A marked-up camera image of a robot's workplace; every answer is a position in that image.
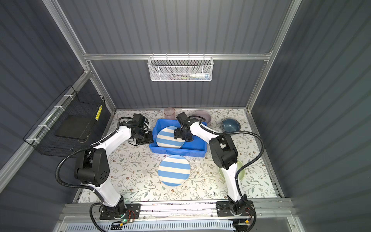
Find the blue plastic bin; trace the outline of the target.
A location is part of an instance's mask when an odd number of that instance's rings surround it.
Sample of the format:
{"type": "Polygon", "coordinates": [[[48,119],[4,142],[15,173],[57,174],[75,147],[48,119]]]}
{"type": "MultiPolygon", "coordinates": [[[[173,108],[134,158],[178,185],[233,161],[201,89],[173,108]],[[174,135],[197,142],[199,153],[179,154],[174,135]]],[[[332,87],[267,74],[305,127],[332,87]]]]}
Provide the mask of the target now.
{"type": "Polygon", "coordinates": [[[201,138],[194,136],[192,142],[185,142],[180,148],[164,148],[157,144],[157,135],[161,130],[167,127],[179,128],[180,123],[176,120],[159,119],[153,128],[153,140],[154,142],[149,145],[150,150],[153,153],[165,154],[165,155],[180,155],[190,157],[203,158],[207,152],[207,143],[201,138]]]}

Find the dark blue bowl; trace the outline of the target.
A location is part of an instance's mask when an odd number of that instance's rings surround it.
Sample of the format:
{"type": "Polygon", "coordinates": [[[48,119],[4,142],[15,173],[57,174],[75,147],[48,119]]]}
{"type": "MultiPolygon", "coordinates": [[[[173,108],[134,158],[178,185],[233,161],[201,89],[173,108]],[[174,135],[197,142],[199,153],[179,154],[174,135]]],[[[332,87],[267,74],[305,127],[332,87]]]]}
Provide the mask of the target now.
{"type": "Polygon", "coordinates": [[[227,118],[222,121],[221,129],[224,132],[237,132],[240,131],[241,125],[236,119],[227,118]]]}

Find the pink bowl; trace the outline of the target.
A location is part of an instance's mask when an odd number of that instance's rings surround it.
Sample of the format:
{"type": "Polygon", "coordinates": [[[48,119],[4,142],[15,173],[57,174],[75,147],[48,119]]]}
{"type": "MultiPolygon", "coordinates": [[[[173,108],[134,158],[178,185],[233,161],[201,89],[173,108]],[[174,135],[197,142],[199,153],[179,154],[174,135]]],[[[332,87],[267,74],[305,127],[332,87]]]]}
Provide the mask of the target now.
{"type": "Polygon", "coordinates": [[[207,111],[204,111],[204,110],[195,111],[192,113],[192,115],[204,118],[207,124],[209,124],[212,120],[211,115],[207,111]]]}

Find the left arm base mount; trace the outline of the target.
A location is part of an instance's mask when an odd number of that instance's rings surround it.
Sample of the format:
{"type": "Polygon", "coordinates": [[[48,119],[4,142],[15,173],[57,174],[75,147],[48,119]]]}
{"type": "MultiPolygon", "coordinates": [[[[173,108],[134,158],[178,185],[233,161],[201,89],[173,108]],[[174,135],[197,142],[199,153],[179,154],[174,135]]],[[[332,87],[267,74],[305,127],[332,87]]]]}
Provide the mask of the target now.
{"type": "Polygon", "coordinates": [[[118,204],[116,207],[101,205],[100,220],[135,220],[139,218],[141,204],[118,204]]]}

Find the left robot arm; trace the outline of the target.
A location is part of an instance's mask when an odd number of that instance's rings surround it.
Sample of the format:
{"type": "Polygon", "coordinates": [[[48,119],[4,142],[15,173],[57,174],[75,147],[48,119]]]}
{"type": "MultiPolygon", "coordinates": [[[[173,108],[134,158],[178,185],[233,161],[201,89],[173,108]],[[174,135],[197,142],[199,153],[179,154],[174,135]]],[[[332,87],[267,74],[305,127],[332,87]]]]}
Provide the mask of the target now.
{"type": "Polygon", "coordinates": [[[89,187],[104,206],[111,208],[118,207],[123,202],[123,197],[109,180],[108,158],[125,141],[133,146],[154,142],[145,116],[134,114],[132,117],[119,118],[117,127],[110,134],[94,143],[92,148],[85,148],[76,155],[74,177],[89,187]]]}

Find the light green bowl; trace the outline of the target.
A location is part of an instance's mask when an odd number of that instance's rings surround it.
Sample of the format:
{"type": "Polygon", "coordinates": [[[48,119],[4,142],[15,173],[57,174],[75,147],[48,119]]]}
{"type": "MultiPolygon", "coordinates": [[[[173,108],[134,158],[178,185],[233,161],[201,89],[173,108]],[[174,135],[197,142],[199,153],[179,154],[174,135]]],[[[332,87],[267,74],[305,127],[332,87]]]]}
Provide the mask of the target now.
{"type": "MultiPolygon", "coordinates": [[[[243,166],[242,162],[241,161],[237,161],[237,171],[243,166]]],[[[224,177],[224,174],[222,172],[222,169],[219,168],[218,169],[218,172],[219,172],[219,175],[221,176],[221,179],[225,180],[225,177],[224,177]]],[[[242,181],[244,179],[244,176],[245,176],[245,169],[242,169],[240,172],[239,172],[239,175],[238,175],[238,179],[240,181],[242,181]]]]}

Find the blue white striped plate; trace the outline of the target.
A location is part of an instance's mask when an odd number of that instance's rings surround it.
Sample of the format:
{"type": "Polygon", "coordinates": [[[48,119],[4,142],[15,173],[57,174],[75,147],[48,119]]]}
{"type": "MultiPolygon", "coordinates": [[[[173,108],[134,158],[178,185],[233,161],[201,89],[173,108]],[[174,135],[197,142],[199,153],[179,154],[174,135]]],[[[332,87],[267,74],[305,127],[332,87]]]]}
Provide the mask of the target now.
{"type": "Polygon", "coordinates": [[[185,141],[179,138],[174,138],[175,129],[177,129],[175,126],[169,126],[162,129],[156,137],[157,146],[161,148],[181,148],[185,141]]]}

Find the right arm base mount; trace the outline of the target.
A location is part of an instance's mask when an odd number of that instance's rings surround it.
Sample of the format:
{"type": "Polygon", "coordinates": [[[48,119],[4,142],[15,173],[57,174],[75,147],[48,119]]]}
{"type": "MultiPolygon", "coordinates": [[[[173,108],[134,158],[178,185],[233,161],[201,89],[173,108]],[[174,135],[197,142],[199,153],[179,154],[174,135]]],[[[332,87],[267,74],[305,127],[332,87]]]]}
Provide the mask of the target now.
{"type": "Polygon", "coordinates": [[[252,217],[256,215],[252,201],[244,200],[234,202],[218,201],[215,204],[217,215],[219,217],[252,217]]]}

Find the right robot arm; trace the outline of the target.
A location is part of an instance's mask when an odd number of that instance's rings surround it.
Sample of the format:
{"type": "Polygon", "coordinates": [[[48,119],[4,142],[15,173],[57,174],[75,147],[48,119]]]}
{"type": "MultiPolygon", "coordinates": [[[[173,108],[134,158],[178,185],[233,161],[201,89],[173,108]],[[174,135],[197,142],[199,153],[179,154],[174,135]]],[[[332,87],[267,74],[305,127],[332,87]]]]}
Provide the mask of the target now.
{"type": "Polygon", "coordinates": [[[186,113],[180,113],[176,119],[181,128],[174,131],[174,138],[180,138],[186,142],[193,141],[197,136],[205,141],[211,151],[215,165],[221,169],[228,189],[228,200],[236,203],[242,199],[237,175],[238,151],[230,135],[224,135],[203,125],[197,117],[189,117],[186,113]]]}

